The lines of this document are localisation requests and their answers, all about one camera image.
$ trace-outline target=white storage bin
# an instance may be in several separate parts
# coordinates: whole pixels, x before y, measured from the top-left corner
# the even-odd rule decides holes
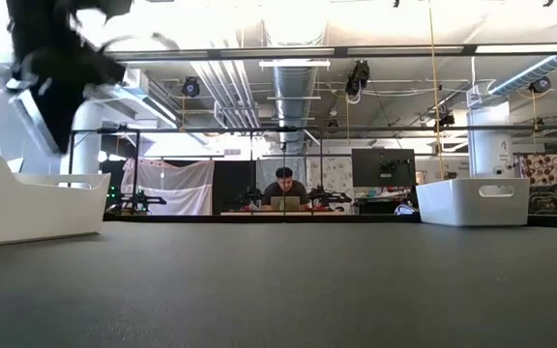
[[[529,179],[453,179],[416,187],[421,220],[450,226],[528,222]]]

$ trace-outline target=pillar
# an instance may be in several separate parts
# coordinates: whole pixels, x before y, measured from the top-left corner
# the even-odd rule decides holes
[[[103,107],[96,103],[84,103],[74,115],[73,130],[96,130],[103,126]],[[98,154],[101,151],[102,136],[99,134],[78,134],[74,138],[73,174],[97,174],[100,169]],[[68,174],[70,155],[62,157],[60,173]]]
[[[509,102],[472,108],[469,126],[502,126],[510,123]],[[471,178],[514,178],[513,140],[508,130],[468,131]]]

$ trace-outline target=white curtain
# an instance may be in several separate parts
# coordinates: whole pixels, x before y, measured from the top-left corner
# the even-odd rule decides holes
[[[122,192],[132,192],[133,161],[124,166]],[[166,205],[151,205],[152,215],[198,216],[212,214],[214,162],[201,161],[176,167],[161,160],[140,159],[138,189],[146,195],[159,196]]]

